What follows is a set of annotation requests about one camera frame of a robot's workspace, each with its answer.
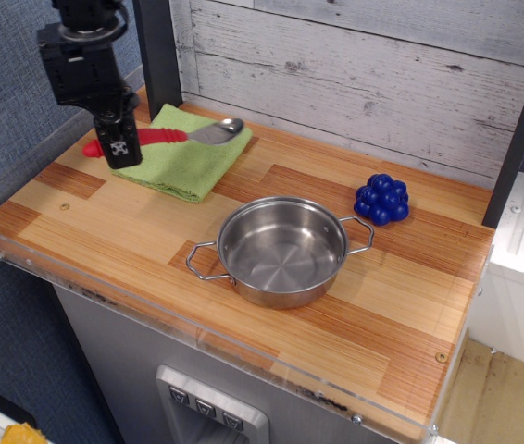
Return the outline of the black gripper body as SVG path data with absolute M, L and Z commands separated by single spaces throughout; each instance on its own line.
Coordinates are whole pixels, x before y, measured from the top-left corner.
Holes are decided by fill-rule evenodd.
M 74 31 L 53 23 L 37 31 L 45 72 L 59 105 L 77 106 L 99 121 L 130 117 L 138 97 L 119 74 L 113 42 L 126 27 Z

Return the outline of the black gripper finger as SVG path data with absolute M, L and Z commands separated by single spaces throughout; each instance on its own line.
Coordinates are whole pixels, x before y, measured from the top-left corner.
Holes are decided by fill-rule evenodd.
M 111 169 L 134 167 L 142 163 L 143 156 L 133 113 L 123 114 L 122 118 L 114 123 L 96 117 L 94 127 L 97 140 Z

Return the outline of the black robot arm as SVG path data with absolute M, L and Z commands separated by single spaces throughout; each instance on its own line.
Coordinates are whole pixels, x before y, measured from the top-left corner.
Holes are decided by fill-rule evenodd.
M 143 158 L 134 109 L 139 98 L 119 74 L 113 42 L 128 29 L 120 1 L 54 1 L 60 21 L 36 33 L 56 102 L 88 111 L 97 145 L 112 169 Z

